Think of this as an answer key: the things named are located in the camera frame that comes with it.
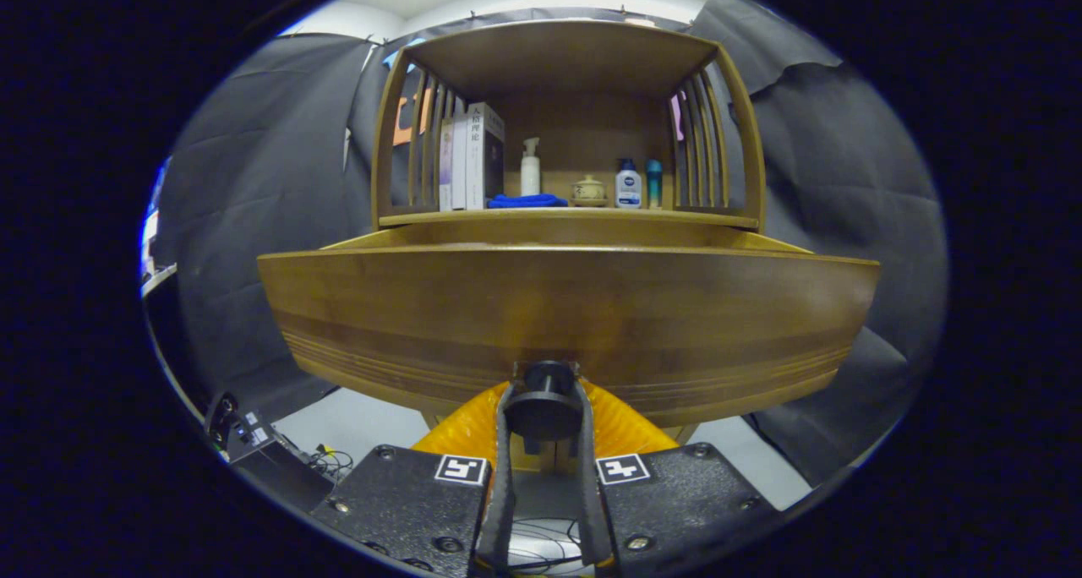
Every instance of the lotion bottle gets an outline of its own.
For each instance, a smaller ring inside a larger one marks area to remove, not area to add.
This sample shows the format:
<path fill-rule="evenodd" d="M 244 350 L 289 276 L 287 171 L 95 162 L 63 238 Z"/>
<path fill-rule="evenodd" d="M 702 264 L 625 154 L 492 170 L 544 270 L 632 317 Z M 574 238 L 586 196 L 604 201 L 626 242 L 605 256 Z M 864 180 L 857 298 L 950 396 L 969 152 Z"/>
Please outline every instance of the lotion bottle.
<path fill-rule="evenodd" d="M 646 160 L 646 195 L 650 210 L 661 210 L 661 162 Z"/>
<path fill-rule="evenodd" d="M 616 206 L 622 209 L 643 208 L 643 178 L 635 172 L 635 162 L 623 158 L 620 172 L 616 175 Z"/>
<path fill-rule="evenodd" d="M 533 155 L 538 142 L 541 139 L 535 136 L 523 141 L 526 150 L 523 152 L 522 171 L 522 196 L 537 196 L 541 193 L 541 158 Z"/>

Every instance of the jar lid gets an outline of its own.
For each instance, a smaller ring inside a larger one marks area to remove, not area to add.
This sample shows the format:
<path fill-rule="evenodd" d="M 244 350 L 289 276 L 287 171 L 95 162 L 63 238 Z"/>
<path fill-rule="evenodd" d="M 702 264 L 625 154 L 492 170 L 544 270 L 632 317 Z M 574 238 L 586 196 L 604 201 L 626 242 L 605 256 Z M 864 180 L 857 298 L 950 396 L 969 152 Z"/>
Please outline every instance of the jar lid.
<path fill-rule="evenodd" d="M 595 181 L 594 175 L 588 174 L 582 181 L 576 183 L 576 185 L 604 185 L 601 181 Z"/>

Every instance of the book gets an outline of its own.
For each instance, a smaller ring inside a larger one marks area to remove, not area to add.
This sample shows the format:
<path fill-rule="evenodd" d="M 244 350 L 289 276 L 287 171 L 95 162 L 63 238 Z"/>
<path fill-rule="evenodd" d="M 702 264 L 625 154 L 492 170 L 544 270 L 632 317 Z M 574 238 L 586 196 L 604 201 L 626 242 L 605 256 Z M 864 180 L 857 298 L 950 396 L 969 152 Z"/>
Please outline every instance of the book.
<path fill-rule="evenodd" d="M 454 153 L 454 118 L 447 118 L 439 123 L 439 209 L 452 210 L 451 180 L 454 170 L 452 157 Z"/>
<path fill-rule="evenodd" d="M 503 119 L 484 103 L 470 105 L 466 115 L 465 207 L 481 210 L 503 193 Z"/>
<path fill-rule="evenodd" d="M 466 139 L 470 118 L 465 111 L 454 115 L 454 131 L 451 139 L 451 209 L 466 208 Z"/>

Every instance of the wooden cabinet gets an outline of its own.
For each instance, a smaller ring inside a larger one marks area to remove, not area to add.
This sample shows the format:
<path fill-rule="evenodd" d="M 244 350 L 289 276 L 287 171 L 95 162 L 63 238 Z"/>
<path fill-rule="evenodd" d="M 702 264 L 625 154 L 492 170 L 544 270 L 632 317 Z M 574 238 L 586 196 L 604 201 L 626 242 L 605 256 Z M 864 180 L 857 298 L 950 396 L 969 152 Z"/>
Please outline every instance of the wooden cabinet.
<path fill-rule="evenodd" d="M 408 174 L 396 178 L 409 65 L 422 105 Z M 739 136 L 721 132 L 711 65 Z M 540 136 L 543 192 L 568 197 L 592 173 L 611 196 L 617 158 L 654 158 L 663 210 L 439 212 L 437 133 L 419 129 L 437 128 L 457 100 L 503 117 L 510 195 L 518 145 Z M 736 145 L 744 199 L 730 205 L 725 154 Z M 374 232 L 262 255 L 259 267 L 298 364 L 337 384 L 446 416 L 516 360 L 576 360 L 657 425 L 679 428 L 821 390 L 871 305 L 878 263 L 761 234 L 764 187 L 751 100 L 718 43 L 618 23 L 500 25 L 398 53 L 375 135 Z"/>

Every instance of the wooden shelf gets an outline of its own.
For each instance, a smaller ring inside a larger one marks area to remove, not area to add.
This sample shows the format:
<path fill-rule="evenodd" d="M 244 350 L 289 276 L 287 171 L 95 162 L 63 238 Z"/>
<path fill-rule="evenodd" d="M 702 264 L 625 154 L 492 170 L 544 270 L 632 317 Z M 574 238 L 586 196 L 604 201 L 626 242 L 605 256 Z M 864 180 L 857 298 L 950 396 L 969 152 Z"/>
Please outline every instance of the wooden shelf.
<path fill-rule="evenodd" d="M 576 216 L 460 216 L 449 221 L 387 227 L 320 250 L 449 245 L 717 248 L 810 254 L 808 250 L 747 229 L 698 221 L 660 221 L 649 215 L 595 216 L 592 220 Z"/>
<path fill-rule="evenodd" d="M 696 37 L 601 21 L 509 23 L 403 50 L 474 101 L 537 90 L 669 98 L 715 51 Z"/>
<path fill-rule="evenodd" d="M 753 229 L 758 225 L 754 219 L 729 214 L 708 214 L 702 212 L 683 212 L 674 210 L 631 210 L 631 209 L 590 209 L 590 208 L 529 208 L 529 209 L 491 209 L 460 210 L 451 212 L 422 212 L 418 214 L 396 214 L 381 216 L 380 226 L 408 225 L 410 223 L 439 223 L 447 221 L 510 221 L 523 219 L 577 219 L 582 221 L 596 220 L 639 220 L 669 221 L 673 223 L 707 223 Z"/>
<path fill-rule="evenodd" d="M 616 246 L 414 245 L 258 265 L 298 365 L 339 385 L 448 416 L 515 362 L 576 360 L 661 428 L 826 386 L 880 273 L 792 251 Z"/>

